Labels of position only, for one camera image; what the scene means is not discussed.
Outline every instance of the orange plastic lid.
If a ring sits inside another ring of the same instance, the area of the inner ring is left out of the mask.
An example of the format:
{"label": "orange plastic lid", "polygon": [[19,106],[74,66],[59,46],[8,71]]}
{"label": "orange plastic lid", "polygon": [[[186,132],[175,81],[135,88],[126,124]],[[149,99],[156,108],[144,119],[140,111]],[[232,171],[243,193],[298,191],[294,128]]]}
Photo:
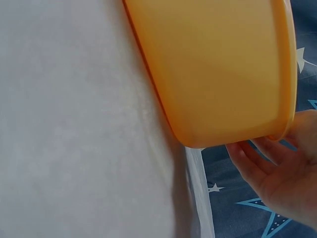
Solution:
{"label": "orange plastic lid", "polygon": [[289,0],[124,4],[166,117],[183,144],[198,148],[285,135],[297,88]]}

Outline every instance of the finger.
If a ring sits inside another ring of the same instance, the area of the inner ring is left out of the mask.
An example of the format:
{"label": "finger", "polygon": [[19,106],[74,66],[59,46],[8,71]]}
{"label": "finger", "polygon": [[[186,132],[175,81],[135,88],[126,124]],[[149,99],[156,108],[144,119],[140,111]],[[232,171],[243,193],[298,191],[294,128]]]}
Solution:
{"label": "finger", "polygon": [[295,138],[292,138],[292,137],[290,137],[290,136],[286,136],[286,137],[284,138],[284,140],[285,140],[287,143],[289,143],[290,145],[292,145],[293,147],[295,147],[296,149],[298,149],[298,143],[297,143],[297,141],[296,141]]}
{"label": "finger", "polygon": [[242,141],[238,144],[244,151],[245,155],[267,175],[271,174],[274,171],[276,166],[273,163],[262,158],[261,155],[259,155],[247,141]]}
{"label": "finger", "polygon": [[246,156],[238,143],[228,144],[226,147],[232,163],[237,167],[242,178],[260,195],[266,174]]}
{"label": "finger", "polygon": [[292,150],[288,149],[279,142],[271,141],[265,137],[253,139],[255,146],[276,165],[280,165]]}

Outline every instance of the white star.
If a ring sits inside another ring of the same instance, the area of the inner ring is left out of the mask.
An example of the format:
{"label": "white star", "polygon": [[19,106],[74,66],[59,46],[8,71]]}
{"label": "white star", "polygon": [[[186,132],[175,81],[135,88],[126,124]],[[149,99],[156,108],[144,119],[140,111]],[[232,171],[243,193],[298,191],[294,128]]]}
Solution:
{"label": "white star", "polygon": [[298,49],[296,51],[296,53],[297,53],[297,63],[298,63],[298,66],[299,66],[299,73],[302,73],[302,71],[304,69],[304,66],[305,66],[305,63],[311,64],[311,65],[317,67],[317,65],[315,65],[313,63],[310,63],[310,62],[308,62],[307,60],[304,59],[304,50],[305,50],[305,47],[302,47],[302,48],[300,48],[300,49]]}
{"label": "white star", "polygon": [[225,187],[218,187],[217,184],[215,183],[213,187],[208,188],[208,192],[220,192],[220,189],[223,189]]}

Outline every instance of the dark blue bedsheet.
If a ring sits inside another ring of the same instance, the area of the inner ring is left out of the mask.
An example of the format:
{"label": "dark blue bedsheet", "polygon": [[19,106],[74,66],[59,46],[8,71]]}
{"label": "dark blue bedsheet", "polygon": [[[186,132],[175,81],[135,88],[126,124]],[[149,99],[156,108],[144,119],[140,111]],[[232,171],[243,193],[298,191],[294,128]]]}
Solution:
{"label": "dark blue bedsheet", "polygon": [[[292,0],[298,56],[298,111],[317,110],[317,0]],[[317,238],[275,214],[243,181],[224,146],[202,151],[216,238]]]}

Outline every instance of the hand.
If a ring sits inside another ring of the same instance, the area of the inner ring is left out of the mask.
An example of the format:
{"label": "hand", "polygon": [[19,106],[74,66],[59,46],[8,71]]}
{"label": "hand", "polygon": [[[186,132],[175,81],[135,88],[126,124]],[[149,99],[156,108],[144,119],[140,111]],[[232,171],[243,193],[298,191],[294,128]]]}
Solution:
{"label": "hand", "polygon": [[267,138],[226,145],[233,164],[266,206],[317,230],[317,111],[297,113],[285,138],[293,151]]}

